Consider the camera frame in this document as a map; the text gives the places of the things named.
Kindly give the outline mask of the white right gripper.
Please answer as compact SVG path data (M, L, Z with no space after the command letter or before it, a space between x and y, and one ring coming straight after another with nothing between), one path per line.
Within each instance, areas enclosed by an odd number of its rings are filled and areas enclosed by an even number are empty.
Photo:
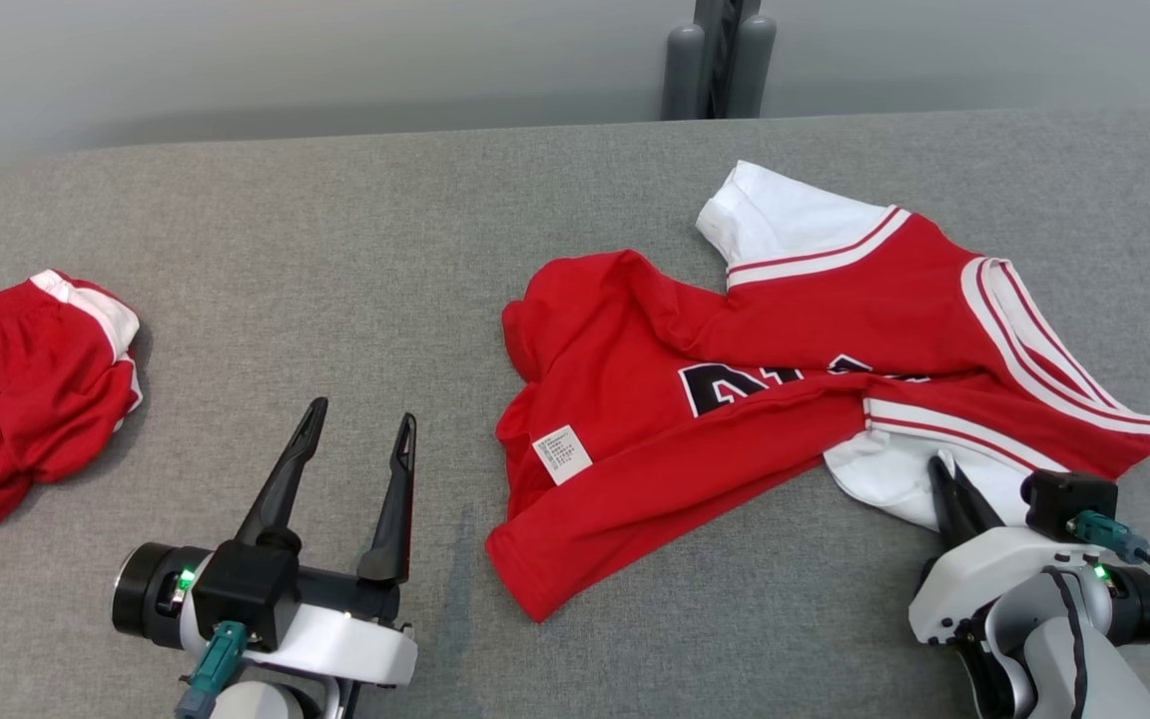
M1083 543L1004 526L949 451L931 456L927 472L941 542L950 551L931 565L908 605L908 627L918 642L945 643L963 619L1045 567L1084 564Z

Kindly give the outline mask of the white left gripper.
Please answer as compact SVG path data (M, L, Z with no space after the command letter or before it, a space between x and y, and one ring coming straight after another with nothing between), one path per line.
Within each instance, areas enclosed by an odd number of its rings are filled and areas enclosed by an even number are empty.
M327 397L315 397L275 461L236 543L250 551L300 554L302 541L288 523L302 472L325 424ZM404 413L389 456L389 483L371 546L356 576L332 569L301 569L300 605L279 649L251 652L264 668L332 676L365 684L406 686L417 660L409 625L398 622L400 584L411 572L412 502L415 487L416 418Z

